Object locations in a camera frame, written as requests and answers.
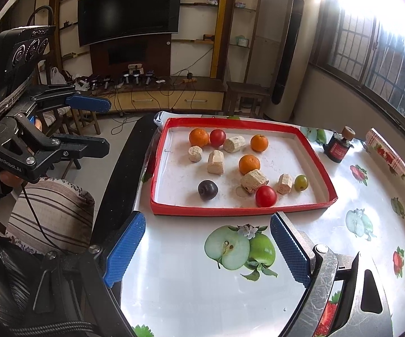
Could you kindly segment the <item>large red tomato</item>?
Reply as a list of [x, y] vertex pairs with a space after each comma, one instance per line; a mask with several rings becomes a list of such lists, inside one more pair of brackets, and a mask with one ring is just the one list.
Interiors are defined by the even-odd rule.
[[277, 200], [277, 192], [270, 186], [261, 186], [256, 191], [255, 201], [259, 208], [273, 207]]

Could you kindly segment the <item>yellow-green plum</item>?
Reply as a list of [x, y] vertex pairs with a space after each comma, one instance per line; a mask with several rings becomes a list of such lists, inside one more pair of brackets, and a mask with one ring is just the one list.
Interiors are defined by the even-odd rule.
[[307, 190], [308, 186], [309, 181], [305, 175], [300, 174], [295, 178], [294, 187], [296, 191], [303, 192], [304, 190]]

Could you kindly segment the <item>beige cork block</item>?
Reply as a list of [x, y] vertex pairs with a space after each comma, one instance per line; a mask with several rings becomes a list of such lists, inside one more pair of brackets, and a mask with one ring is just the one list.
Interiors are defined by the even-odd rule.
[[249, 194], [255, 193], [259, 187], [267, 186], [269, 180], [260, 170], [254, 169], [241, 178], [241, 186]]

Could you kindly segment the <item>orange mandarin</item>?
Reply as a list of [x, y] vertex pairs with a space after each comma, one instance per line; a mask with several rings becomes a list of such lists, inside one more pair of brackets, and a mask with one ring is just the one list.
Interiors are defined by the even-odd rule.
[[259, 170], [259, 158], [252, 154], [246, 154], [239, 160], [238, 168], [242, 175], [246, 175], [252, 170]]
[[250, 140], [250, 147], [253, 151], [262, 153], [269, 146], [269, 140], [265, 135], [254, 135]]
[[198, 146], [200, 148], [203, 148], [209, 144], [210, 137], [208, 132], [206, 132], [206, 130], [196, 128], [189, 133], [189, 142], [192, 146]]

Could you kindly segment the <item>small red tomato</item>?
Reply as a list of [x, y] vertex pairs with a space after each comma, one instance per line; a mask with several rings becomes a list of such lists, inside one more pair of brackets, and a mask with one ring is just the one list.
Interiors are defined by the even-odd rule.
[[222, 129], [214, 129], [209, 135], [210, 144], [213, 148], [220, 148], [226, 140], [226, 133]]

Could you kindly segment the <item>small beige cork piece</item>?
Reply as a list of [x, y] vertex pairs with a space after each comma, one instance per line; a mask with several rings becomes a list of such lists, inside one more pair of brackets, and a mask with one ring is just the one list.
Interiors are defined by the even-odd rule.
[[293, 178], [290, 174], [282, 174], [277, 182], [276, 191], [281, 195], [287, 195], [293, 187]]

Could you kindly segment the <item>wooden tv cabinet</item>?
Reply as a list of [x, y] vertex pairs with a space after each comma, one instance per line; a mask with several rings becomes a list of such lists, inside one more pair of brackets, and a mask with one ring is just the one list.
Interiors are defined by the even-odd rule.
[[225, 104], [225, 84], [214, 78], [163, 78], [149, 85], [101, 85], [86, 95], [111, 102], [112, 113], [167, 110], [172, 112], [219, 112]]

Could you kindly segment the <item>black television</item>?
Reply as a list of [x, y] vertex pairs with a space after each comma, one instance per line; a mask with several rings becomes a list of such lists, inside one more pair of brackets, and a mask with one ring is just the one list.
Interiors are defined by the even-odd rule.
[[81, 46], [179, 30], [180, 0], [79, 0]]

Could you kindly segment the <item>dark purple plum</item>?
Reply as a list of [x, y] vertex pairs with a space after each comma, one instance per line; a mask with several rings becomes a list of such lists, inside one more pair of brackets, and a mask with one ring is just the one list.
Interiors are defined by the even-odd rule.
[[205, 179], [198, 184], [198, 194], [204, 201], [212, 200], [218, 194], [218, 186], [215, 182]]

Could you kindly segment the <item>small round cork piece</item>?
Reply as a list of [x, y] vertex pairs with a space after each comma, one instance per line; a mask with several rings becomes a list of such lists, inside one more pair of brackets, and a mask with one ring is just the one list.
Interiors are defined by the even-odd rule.
[[189, 160], [193, 163], [197, 163], [202, 159], [203, 150], [198, 145], [191, 146], [188, 150]]

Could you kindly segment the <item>red rimmed white tray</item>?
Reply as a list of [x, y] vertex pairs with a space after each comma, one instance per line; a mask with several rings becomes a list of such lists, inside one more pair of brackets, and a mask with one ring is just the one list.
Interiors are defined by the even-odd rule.
[[264, 215], [328, 208], [337, 199], [297, 127], [210, 117], [163, 124], [151, 184], [156, 215]]

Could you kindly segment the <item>large beige cork chunk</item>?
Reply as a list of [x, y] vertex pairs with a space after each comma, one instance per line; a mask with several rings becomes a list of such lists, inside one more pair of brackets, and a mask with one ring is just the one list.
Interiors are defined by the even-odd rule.
[[225, 172], [225, 157], [222, 151], [213, 150], [209, 154], [207, 171], [210, 174], [222, 175]]

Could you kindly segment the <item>beige cork cylinder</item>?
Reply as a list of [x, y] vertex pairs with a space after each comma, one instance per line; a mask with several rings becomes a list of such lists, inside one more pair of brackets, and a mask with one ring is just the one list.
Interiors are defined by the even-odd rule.
[[223, 149], [228, 153], [240, 151], [246, 145], [246, 140], [242, 135], [227, 138], [223, 144]]

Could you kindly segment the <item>tall white air conditioner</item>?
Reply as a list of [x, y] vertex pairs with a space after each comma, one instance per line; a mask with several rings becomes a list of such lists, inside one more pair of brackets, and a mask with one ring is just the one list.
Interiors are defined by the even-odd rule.
[[321, 0], [288, 0], [286, 19], [264, 117], [291, 118], [315, 41]]

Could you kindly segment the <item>window with grille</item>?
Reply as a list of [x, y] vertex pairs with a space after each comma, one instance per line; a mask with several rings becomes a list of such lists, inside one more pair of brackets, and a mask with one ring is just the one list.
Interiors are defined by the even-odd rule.
[[405, 0], [323, 0], [315, 64], [405, 132]]

